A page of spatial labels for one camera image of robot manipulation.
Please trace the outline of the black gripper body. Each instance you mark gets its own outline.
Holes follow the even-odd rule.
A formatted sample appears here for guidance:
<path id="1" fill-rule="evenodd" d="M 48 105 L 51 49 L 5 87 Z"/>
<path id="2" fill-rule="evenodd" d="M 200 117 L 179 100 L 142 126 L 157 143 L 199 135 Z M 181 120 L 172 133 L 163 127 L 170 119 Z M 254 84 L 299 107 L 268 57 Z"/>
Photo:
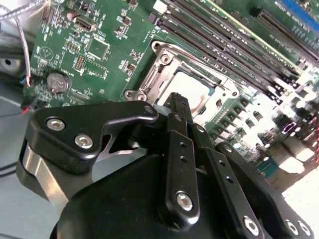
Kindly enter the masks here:
<path id="1" fill-rule="evenodd" d="M 58 209 L 53 239 L 227 239 L 212 181 L 180 150 L 143 156 L 93 182 L 24 142 L 17 174 Z"/>

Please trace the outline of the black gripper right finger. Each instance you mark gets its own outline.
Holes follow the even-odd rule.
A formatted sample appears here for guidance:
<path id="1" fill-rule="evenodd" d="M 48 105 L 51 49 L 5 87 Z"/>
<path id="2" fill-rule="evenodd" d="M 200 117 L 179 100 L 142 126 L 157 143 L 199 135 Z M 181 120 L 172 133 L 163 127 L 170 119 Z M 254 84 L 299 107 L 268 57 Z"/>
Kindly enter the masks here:
<path id="1" fill-rule="evenodd" d="M 229 144 L 213 146 L 207 131 L 191 117 L 181 98 L 195 157 L 217 192 L 217 207 L 228 239 L 313 239 L 311 227 L 284 197 Z"/>

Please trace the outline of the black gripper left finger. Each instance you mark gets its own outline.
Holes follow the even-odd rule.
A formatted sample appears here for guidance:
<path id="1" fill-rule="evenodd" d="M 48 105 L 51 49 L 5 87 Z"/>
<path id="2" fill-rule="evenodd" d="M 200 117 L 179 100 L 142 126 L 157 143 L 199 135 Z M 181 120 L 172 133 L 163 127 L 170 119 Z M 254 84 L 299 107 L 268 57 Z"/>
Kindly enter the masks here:
<path id="1" fill-rule="evenodd" d="M 194 158 L 181 96 L 172 93 L 163 111 L 143 101 L 45 108 L 28 123 L 25 142 L 66 173 L 98 180 L 143 156 L 180 150 Z"/>

